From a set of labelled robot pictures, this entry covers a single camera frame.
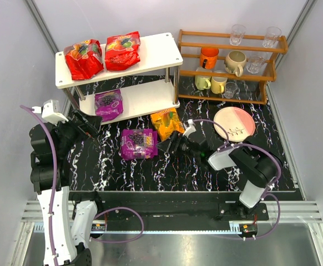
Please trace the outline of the purple candy bag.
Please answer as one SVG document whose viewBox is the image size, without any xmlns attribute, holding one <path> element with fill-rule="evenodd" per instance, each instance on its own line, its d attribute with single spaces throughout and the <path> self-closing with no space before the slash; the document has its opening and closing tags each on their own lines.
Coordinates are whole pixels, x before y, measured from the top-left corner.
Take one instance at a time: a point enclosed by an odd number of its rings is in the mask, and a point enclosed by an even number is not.
<svg viewBox="0 0 323 266">
<path fill-rule="evenodd" d="M 124 111 L 123 98 L 119 89 L 95 94 L 95 115 L 101 117 L 102 122 L 114 120 Z"/>
<path fill-rule="evenodd" d="M 125 160 L 149 159 L 158 155 L 158 136 L 152 129 L 124 129 L 121 156 Z"/>
</svg>

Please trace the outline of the large red candy bag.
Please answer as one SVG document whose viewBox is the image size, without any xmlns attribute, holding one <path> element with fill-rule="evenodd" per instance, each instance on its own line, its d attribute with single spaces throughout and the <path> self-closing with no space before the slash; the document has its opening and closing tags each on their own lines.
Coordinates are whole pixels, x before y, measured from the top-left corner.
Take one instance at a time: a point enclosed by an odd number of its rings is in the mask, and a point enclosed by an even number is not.
<svg viewBox="0 0 323 266">
<path fill-rule="evenodd" d="M 65 62 L 72 80 L 88 80 L 104 70 L 102 49 L 96 39 L 88 39 L 64 48 Z"/>
</svg>

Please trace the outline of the small red candy bag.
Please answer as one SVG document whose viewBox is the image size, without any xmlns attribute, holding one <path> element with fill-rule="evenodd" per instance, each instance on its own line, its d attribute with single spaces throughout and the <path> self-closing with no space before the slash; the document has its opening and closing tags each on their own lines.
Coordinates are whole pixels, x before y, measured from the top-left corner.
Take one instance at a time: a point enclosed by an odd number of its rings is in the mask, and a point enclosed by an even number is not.
<svg viewBox="0 0 323 266">
<path fill-rule="evenodd" d="M 108 71 L 123 71 L 140 62 L 138 31 L 107 38 L 104 61 Z"/>
</svg>

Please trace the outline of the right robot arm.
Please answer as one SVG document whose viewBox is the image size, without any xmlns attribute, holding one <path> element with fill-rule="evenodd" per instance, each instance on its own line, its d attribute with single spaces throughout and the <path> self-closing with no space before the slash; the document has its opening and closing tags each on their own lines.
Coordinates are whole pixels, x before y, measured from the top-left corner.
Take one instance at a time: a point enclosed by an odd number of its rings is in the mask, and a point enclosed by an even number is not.
<svg viewBox="0 0 323 266">
<path fill-rule="evenodd" d="M 239 202 L 248 209 L 254 208 L 264 198 L 270 182 L 281 175 L 283 166 L 280 155 L 265 150 L 252 136 L 234 146 L 212 150 L 207 140 L 196 132 L 186 136 L 175 131 L 157 144 L 157 148 L 175 156 L 191 156 L 207 171 L 239 168 L 247 178 Z"/>
</svg>

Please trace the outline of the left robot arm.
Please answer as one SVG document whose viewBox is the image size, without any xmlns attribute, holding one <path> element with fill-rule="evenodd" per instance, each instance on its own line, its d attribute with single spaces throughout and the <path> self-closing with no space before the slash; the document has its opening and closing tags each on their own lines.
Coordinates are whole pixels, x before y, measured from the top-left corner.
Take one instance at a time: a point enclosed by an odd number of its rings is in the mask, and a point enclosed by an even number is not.
<svg viewBox="0 0 323 266">
<path fill-rule="evenodd" d="M 67 154 L 79 139 L 95 133 L 84 130 L 70 117 L 55 114 L 40 118 L 30 132 L 31 182 L 37 194 L 44 224 L 44 265 L 92 265 L 89 249 L 94 217 L 103 209 L 96 192 L 79 196 L 75 213 L 69 215 L 69 172 Z"/>
</svg>

